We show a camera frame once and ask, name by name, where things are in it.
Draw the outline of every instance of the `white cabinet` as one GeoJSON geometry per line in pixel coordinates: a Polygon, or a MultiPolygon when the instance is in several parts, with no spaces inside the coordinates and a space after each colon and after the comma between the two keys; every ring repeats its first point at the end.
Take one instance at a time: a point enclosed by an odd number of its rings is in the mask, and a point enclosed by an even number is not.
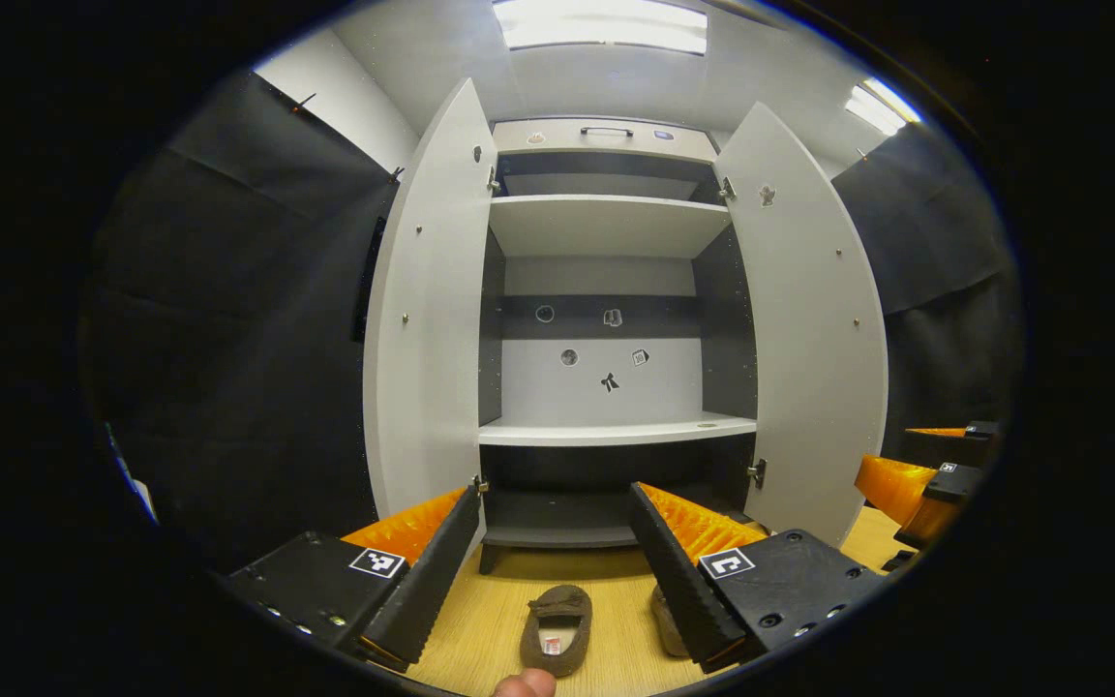
{"type": "Polygon", "coordinates": [[[395,200],[363,370],[380,515],[483,472],[495,546],[631,543],[636,480],[840,544],[884,432],[866,255],[762,105],[717,154],[641,122],[489,134],[464,83],[395,200]]]}

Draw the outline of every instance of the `fluorescent light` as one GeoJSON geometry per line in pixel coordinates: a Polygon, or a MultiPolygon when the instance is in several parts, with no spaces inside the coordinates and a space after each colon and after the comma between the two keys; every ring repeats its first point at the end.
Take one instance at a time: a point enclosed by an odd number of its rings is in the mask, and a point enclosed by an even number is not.
{"type": "Polygon", "coordinates": [[[873,127],[876,127],[876,130],[884,133],[885,136],[893,136],[908,122],[920,119],[920,116],[905,101],[898,98],[898,94],[889,91],[889,88],[881,85],[879,80],[869,79],[867,83],[864,83],[864,85],[871,87],[869,84],[880,85],[880,88],[892,94],[892,97],[898,99],[899,105],[905,106],[905,114],[894,109],[892,105],[886,105],[875,93],[867,91],[867,89],[863,89],[859,85],[850,89],[850,100],[846,101],[846,110],[851,114],[870,123],[873,127]]]}
{"type": "Polygon", "coordinates": [[[899,97],[895,91],[884,87],[884,84],[882,84],[881,80],[870,77],[863,80],[863,87],[866,87],[869,91],[875,94],[881,101],[889,105],[889,107],[894,112],[898,112],[898,115],[902,116],[902,118],[906,119],[906,122],[917,123],[921,120],[920,115],[915,114],[914,109],[912,109],[904,99],[899,97]]]}
{"type": "Polygon", "coordinates": [[[653,0],[505,0],[493,3],[507,48],[629,43],[704,55],[708,14],[653,0]]]}

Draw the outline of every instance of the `wooden floor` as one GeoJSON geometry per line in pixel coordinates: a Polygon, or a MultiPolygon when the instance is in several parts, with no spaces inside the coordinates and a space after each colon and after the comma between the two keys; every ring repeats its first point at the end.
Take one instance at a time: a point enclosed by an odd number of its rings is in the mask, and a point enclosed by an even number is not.
{"type": "MultiPolygon", "coordinates": [[[[841,551],[880,569],[904,548],[898,524],[863,509],[841,551]]],[[[561,697],[638,697],[690,685],[705,676],[686,658],[663,652],[648,609],[656,579],[638,550],[512,551],[491,575],[477,573],[479,551],[464,564],[442,608],[420,662],[407,677],[457,694],[488,696],[505,676],[523,670],[518,639],[527,600],[558,583],[575,583],[592,598],[588,658],[558,679],[561,697]]]]}

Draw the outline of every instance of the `finger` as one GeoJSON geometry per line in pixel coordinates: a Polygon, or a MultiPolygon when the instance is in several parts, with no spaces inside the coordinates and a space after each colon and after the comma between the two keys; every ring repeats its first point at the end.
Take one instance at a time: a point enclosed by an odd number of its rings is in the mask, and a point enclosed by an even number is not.
{"type": "Polygon", "coordinates": [[[526,669],[518,677],[532,688],[536,697],[554,697],[554,693],[558,693],[558,679],[550,671],[526,669]]]}
{"type": "Polygon", "coordinates": [[[493,688],[493,697],[536,697],[536,693],[517,675],[512,675],[496,684],[496,687],[493,688]]]}

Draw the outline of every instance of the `slipper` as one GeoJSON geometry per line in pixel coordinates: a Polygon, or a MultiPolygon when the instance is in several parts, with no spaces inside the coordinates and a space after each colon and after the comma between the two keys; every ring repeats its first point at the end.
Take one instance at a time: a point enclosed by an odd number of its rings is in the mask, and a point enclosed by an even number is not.
{"type": "Polygon", "coordinates": [[[678,626],[673,623],[673,613],[669,612],[669,604],[665,603],[665,596],[660,592],[660,585],[651,590],[651,613],[657,618],[657,628],[660,629],[660,642],[665,646],[665,652],[670,657],[690,657],[682,645],[682,635],[678,635],[678,626]]]}
{"type": "Polygon", "coordinates": [[[592,631],[592,599],[583,588],[555,585],[530,601],[518,654],[523,666],[562,678],[583,665],[592,631]]]}

